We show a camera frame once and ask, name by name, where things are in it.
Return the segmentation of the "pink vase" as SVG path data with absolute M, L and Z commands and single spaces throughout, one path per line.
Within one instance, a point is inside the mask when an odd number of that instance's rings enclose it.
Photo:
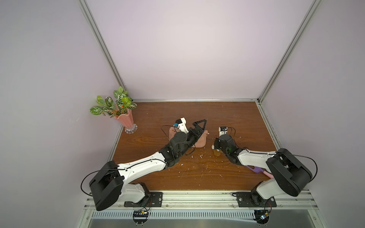
M 138 126 L 134 123 L 132 110 L 127 109 L 126 114 L 114 117 L 123 127 L 127 134 L 133 134 L 137 131 Z

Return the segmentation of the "green artificial plant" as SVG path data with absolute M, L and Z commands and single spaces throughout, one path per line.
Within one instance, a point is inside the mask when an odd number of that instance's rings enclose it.
M 103 98 L 102 96 L 96 97 L 96 106 L 90 108 L 90 113 L 99 116 L 115 117 L 122 114 L 127 114 L 129 110 L 137 108 L 137 104 L 130 97 L 129 92 L 123 87 L 119 87 L 113 91 L 114 98 L 108 96 Z

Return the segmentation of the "circuit board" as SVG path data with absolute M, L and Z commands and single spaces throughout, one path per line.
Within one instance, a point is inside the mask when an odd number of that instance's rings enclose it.
M 149 211 L 136 210 L 133 212 L 132 219 L 136 225 L 144 225 L 149 219 Z
M 259 225 L 266 225 L 270 220 L 270 213 L 264 210 L 255 210 L 253 220 Z

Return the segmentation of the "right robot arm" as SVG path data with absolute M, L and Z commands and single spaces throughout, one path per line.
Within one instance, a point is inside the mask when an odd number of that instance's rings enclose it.
M 239 148 L 230 135 L 220 135 L 212 148 L 221 151 L 235 165 L 262 168 L 272 175 L 272 178 L 260 182 L 251 190 L 250 198 L 256 205 L 284 193 L 296 197 L 315 177 L 285 148 L 271 152 Z

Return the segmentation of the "plush cat keychain decoration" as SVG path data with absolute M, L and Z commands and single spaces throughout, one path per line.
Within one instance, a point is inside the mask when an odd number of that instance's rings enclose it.
M 222 151 L 220 149 L 216 149 L 214 145 L 212 145 L 212 151 L 216 157 L 219 157 L 222 155 Z

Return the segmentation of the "left circuit board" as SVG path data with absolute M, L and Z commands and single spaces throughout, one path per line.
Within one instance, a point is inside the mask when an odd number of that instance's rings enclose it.
M 132 219 L 136 225 L 144 225 L 149 219 L 149 211 L 136 210 L 133 212 Z

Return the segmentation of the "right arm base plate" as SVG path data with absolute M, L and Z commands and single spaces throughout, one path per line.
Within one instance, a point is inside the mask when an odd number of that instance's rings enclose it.
M 240 208 L 248 208 L 248 207 L 269 207 L 275 208 L 277 207 L 276 201 L 274 197 L 269 199 L 264 199 L 259 196 L 257 193 L 251 192 L 234 192 L 232 196 L 236 198 L 238 206 Z

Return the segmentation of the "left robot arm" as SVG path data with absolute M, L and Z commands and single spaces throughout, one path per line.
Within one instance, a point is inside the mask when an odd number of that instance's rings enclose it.
M 176 165 L 203 135 L 207 121 L 203 119 L 194 122 L 190 128 L 186 128 L 184 119 L 176 123 L 179 132 L 156 153 L 129 163 L 116 164 L 115 161 L 109 161 L 100 170 L 93 172 L 94 177 L 89 182 L 89 187 L 97 211 L 108 209 L 118 200 L 132 202 L 139 207 L 145 207 L 151 202 L 147 187 L 133 182 Z

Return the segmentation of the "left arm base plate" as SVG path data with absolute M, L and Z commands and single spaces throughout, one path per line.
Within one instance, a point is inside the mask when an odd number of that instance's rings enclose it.
M 124 207 L 129 208 L 150 208 L 150 207 L 162 207 L 163 193 L 162 192 L 150 192 L 146 194 L 139 202 L 133 203 L 131 201 L 125 201 Z

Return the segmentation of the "purple pink toy fork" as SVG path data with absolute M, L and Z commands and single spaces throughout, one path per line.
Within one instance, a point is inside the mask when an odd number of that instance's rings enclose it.
M 249 168 L 251 171 L 253 171 L 255 173 L 263 173 L 264 175 L 266 175 L 270 179 L 273 179 L 274 178 L 274 176 L 271 173 L 267 172 L 266 170 L 264 170 L 264 169 L 262 169 L 260 167 L 256 167 L 256 166 L 254 166 L 254 167 L 246 166 L 246 167 Z

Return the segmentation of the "right circuit board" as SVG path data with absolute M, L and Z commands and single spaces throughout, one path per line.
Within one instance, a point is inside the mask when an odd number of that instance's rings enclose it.
M 266 225 L 270 220 L 270 213 L 264 210 L 255 210 L 253 220 L 259 225 Z

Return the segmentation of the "aluminium front rail frame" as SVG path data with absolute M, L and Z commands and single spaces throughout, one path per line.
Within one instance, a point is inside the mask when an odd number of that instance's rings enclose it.
M 149 219 L 136 225 L 137 208 L 126 208 L 119 200 L 111 208 L 97 211 L 88 199 L 78 228 L 326 228 L 328 227 L 309 191 L 298 197 L 275 197 L 277 207 L 240 208 L 233 191 L 163 191 L 162 207 L 150 207 Z M 259 225 L 255 210 L 270 213 L 266 225 Z

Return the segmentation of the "pink corduroy pencil bag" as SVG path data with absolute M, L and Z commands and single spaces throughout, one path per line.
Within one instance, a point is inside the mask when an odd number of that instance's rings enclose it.
M 169 129 L 169 140 L 171 140 L 177 132 L 180 132 L 178 128 L 170 127 Z M 202 136 L 198 139 L 198 141 L 195 143 L 196 148 L 203 148 L 206 145 L 208 131 L 205 130 L 202 134 Z

